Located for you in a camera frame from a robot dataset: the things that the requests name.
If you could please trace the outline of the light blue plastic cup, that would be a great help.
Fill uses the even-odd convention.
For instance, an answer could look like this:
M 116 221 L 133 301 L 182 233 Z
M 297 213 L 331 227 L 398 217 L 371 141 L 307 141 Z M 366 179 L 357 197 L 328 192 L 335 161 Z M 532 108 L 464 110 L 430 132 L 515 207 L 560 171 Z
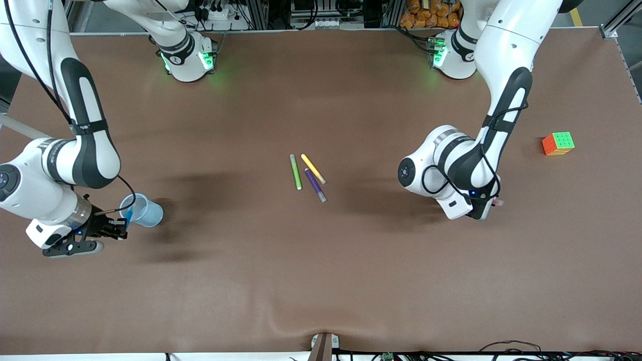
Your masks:
M 164 210 L 161 205 L 154 203 L 151 199 L 143 194 L 132 194 L 122 199 L 119 207 L 119 214 L 125 218 L 125 213 L 129 208 L 133 208 L 131 222 L 145 228 L 153 228 L 161 223 Z

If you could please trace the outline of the colourful puzzle cube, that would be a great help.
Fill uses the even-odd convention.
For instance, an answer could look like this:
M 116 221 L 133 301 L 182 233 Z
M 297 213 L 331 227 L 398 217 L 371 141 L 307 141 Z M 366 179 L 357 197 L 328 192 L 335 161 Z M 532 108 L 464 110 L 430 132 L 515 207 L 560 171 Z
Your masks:
M 575 142 L 570 132 L 553 132 L 541 141 L 544 155 L 564 155 L 575 148 Z

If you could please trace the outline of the purple marker with clear cap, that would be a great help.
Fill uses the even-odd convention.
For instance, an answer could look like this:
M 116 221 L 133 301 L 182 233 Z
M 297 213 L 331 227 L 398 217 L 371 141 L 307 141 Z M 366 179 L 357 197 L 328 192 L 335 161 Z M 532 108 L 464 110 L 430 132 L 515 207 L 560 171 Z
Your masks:
M 316 179 L 316 176 L 312 173 L 311 169 L 305 168 L 304 169 L 305 175 L 307 176 L 308 181 L 310 182 L 312 189 L 320 199 L 322 203 L 325 203 L 327 201 L 326 196 L 321 188 L 321 185 Z

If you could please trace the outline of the yellow marker with clear cap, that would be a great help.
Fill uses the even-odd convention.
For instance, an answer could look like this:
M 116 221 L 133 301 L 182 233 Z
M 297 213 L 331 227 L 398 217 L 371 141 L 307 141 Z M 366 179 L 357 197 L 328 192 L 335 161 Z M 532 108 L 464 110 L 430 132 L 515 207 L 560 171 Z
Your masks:
M 307 157 L 307 155 L 305 155 L 304 153 L 302 153 L 300 157 L 302 158 L 303 162 L 307 165 L 308 169 L 312 172 L 312 174 L 316 176 L 316 178 L 321 183 L 321 185 L 325 185 L 327 183 L 326 179 L 323 177 L 321 172 L 316 168 L 313 162 L 309 159 L 309 157 Z

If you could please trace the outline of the green marker with clear cap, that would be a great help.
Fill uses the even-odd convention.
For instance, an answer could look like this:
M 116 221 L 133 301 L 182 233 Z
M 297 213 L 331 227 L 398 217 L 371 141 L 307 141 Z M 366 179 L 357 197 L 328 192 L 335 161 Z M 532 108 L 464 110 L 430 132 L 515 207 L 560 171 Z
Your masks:
M 302 189 L 302 181 L 300 179 L 300 174 L 299 174 L 298 165 L 297 165 L 297 162 L 296 162 L 295 155 L 294 154 L 290 154 L 289 155 L 289 160 L 290 160 L 290 165 L 291 165 L 292 174 L 293 174 L 293 178 L 294 178 L 294 181 L 295 181 L 296 189 L 300 191 Z

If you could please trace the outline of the orange bagged items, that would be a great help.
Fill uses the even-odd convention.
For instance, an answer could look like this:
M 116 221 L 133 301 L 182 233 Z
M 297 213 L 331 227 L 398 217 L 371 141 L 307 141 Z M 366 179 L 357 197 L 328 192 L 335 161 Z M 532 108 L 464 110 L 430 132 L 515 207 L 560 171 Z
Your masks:
M 463 17 L 460 0 L 405 0 L 400 28 L 456 29 Z

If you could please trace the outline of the white power strip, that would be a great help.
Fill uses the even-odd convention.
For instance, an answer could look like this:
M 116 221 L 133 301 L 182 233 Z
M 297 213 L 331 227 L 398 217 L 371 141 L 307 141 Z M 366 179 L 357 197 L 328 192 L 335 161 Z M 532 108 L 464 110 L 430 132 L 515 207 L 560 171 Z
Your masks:
M 250 30 L 248 20 L 250 14 L 248 7 L 244 4 L 227 3 L 221 4 L 222 11 L 218 11 L 217 4 L 201 7 L 207 10 L 207 16 L 203 18 L 204 31 L 245 31 Z

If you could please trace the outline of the metal table edge bracket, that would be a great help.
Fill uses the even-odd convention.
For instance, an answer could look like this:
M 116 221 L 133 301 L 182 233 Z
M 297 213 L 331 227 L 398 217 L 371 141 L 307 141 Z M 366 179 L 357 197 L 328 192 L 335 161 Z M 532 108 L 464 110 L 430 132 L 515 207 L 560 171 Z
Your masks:
M 334 333 L 317 333 L 311 346 L 307 361 L 333 361 L 333 351 L 340 349 L 340 338 Z

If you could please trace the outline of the aluminium frame corner post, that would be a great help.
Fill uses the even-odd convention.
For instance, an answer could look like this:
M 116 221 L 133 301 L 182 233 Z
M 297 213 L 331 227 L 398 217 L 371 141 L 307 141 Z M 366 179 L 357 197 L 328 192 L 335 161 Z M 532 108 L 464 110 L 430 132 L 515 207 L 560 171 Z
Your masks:
M 601 36 L 604 39 L 617 37 L 617 29 L 630 21 L 642 9 L 642 0 L 626 0 L 604 24 L 600 25 Z

